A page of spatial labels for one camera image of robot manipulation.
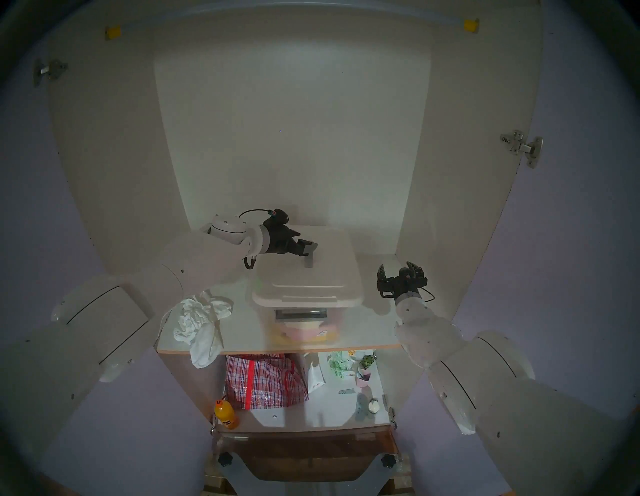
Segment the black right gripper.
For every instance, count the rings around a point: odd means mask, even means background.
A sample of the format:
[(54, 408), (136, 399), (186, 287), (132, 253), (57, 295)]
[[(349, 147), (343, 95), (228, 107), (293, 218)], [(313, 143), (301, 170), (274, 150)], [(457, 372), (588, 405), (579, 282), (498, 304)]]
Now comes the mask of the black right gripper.
[(398, 300), (402, 295), (417, 296), (421, 298), (420, 289), (428, 284), (423, 268), (407, 261), (404, 276), (398, 275), (388, 278), (385, 273), (384, 264), (381, 264), (376, 273), (376, 287), (382, 298), (392, 298)]

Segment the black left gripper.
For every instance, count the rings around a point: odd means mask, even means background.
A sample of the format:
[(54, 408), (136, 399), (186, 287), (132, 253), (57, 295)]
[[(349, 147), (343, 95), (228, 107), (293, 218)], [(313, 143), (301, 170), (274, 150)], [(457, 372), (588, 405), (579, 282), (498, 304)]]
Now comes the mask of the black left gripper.
[(293, 254), (308, 257), (318, 247), (318, 243), (299, 239), (301, 233), (285, 224), (264, 222), (260, 225), (262, 248), (259, 254)]

